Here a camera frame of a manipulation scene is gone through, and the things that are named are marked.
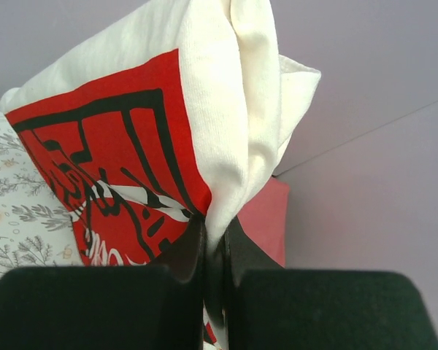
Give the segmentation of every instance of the floral tablecloth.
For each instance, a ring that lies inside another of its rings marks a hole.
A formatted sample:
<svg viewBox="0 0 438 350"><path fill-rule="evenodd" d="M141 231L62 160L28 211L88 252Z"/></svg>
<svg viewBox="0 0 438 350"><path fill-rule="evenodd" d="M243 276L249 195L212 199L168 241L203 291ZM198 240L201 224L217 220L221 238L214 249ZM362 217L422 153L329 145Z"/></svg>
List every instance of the floral tablecloth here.
<svg viewBox="0 0 438 350"><path fill-rule="evenodd" d="M66 209L0 112L0 277L24 265L82 265Z"/></svg>

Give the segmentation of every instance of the red fabric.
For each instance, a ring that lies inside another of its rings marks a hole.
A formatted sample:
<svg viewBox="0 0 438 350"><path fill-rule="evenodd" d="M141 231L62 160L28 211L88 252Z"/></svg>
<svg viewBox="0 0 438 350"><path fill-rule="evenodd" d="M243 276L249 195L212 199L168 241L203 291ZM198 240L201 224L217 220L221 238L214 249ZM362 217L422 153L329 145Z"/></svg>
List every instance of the red fabric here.
<svg viewBox="0 0 438 350"><path fill-rule="evenodd" d="M281 266L285 264L285 214L289 186L271 178L240 211L243 230Z"/></svg>
<svg viewBox="0 0 438 350"><path fill-rule="evenodd" d="M211 192L196 167L177 50L7 117L58 199L76 214L86 265L144 264L158 256L187 222L156 209L186 221L207 212ZM139 203L143 196L147 203ZM179 206L165 206L161 196Z"/></svg>

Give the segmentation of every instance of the white wall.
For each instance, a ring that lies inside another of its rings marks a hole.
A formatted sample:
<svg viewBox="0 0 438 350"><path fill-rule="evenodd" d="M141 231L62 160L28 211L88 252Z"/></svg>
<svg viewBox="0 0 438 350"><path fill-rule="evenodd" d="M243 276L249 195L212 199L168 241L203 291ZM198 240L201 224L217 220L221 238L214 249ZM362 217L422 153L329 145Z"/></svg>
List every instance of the white wall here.
<svg viewBox="0 0 438 350"><path fill-rule="evenodd" d="M279 178L289 266L402 272L438 329L438 103Z"/></svg>

